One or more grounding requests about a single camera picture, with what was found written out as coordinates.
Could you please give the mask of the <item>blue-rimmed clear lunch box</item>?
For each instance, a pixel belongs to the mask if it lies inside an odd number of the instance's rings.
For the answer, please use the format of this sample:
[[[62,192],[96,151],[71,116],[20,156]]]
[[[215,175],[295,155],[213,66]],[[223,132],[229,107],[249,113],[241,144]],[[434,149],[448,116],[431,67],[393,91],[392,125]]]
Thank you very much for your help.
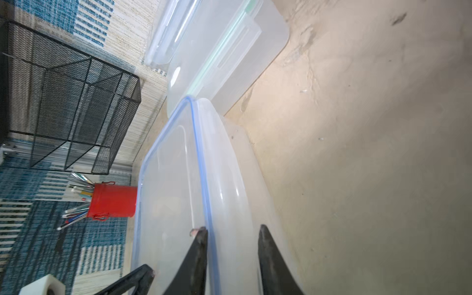
[[[182,99],[141,164],[132,268],[148,265],[155,273],[149,292],[163,294],[191,247],[191,231],[205,227],[206,294],[260,295],[262,225],[299,280],[247,134],[208,99]]]

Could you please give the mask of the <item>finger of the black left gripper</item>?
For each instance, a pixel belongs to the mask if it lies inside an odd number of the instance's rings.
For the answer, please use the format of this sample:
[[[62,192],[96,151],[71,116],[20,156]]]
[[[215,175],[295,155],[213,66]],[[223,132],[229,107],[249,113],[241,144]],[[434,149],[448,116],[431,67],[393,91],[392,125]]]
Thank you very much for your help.
[[[129,290],[133,295],[147,295],[154,277],[154,271],[144,264],[95,295],[123,295]]]

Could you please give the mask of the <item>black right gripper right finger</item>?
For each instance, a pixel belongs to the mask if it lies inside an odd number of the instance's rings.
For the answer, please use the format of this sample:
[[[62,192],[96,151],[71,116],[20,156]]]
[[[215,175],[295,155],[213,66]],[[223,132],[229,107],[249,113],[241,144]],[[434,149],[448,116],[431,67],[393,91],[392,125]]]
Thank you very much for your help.
[[[304,294],[265,224],[259,229],[258,257],[264,295]]]

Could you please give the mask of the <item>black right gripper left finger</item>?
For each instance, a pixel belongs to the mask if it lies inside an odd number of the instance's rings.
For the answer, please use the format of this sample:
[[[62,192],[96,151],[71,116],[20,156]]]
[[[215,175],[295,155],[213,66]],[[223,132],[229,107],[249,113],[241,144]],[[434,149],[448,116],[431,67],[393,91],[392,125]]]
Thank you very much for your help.
[[[207,282],[208,231],[201,227],[195,234],[177,274],[165,295],[204,295]]]

